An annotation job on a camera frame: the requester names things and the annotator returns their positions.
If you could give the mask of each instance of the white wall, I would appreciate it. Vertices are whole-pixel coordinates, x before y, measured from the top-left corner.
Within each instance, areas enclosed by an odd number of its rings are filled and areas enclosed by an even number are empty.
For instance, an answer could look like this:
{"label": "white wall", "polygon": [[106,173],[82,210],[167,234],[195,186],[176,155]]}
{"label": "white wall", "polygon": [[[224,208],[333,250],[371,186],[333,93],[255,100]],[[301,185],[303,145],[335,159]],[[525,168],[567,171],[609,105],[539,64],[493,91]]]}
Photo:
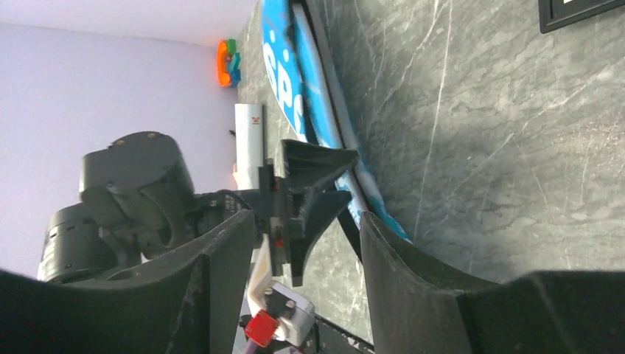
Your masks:
{"label": "white wall", "polygon": [[178,141],[196,192],[235,188],[236,90],[201,46],[0,24],[0,268],[36,276],[83,155],[128,133]]}
{"label": "white wall", "polygon": [[258,0],[0,0],[0,22],[216,46]]}

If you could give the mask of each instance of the marble table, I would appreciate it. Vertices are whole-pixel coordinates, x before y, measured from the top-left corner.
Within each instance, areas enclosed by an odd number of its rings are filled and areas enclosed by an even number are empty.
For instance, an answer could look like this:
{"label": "marble table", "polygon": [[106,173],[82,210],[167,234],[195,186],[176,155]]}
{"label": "marble table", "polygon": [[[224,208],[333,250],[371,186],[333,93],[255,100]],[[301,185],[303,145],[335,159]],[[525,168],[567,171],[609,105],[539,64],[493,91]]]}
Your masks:
{"label": "marble table", "polygon": [[[477,277],[625,268],[625,10],[541,35],[537,1],[319,0],[365,159],[417,247]],[[268,155],[293,138],[265,76],[256,6],[240,102]],[[362,267],[335,223],[304,286],[371,340]]]}

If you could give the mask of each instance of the black frame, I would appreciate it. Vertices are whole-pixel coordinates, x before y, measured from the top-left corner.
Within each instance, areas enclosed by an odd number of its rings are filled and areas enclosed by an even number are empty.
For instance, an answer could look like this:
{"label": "black frame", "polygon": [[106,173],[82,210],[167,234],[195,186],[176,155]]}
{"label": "black frame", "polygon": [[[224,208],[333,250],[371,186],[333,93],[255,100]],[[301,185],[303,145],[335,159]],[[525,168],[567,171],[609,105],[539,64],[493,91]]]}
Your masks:
{"label": "black frame", "polygon": [[[625,0],[604,0],[601,4],[596,0],[572,0],[569,4],[564,4],[563,0],[538,0],[540,32],[549,33],[623,5]],[[555,15],[554,7],[566,9],[568,13]]]}

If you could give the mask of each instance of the red connector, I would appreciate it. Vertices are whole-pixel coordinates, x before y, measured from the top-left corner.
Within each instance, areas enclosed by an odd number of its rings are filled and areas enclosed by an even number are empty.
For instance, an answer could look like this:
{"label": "red connector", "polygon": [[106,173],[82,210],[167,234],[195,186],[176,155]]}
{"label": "red connector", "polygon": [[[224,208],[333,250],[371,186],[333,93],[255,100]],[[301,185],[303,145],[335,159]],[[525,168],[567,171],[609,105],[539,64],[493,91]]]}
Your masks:
{"label": "red connector", "polygon": [[245,335],[259,346],[266,348],[278,329],[278,320],[269,316],[265,310],[260,310],[245,327]]}

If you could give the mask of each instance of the white container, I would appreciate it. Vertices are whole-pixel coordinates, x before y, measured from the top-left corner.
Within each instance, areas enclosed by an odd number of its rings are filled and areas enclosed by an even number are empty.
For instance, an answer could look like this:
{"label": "white container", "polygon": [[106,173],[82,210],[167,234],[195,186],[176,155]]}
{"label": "white container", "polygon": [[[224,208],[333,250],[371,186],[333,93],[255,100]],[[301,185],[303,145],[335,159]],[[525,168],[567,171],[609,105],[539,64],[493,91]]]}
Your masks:
{"label": "white container", "polygon": [[258,167],[263,165],[264,125],[262,105],[237,103],[234,105],[234,129],[237,135],[237,171],[234,178],[239,190],[259,187]]}

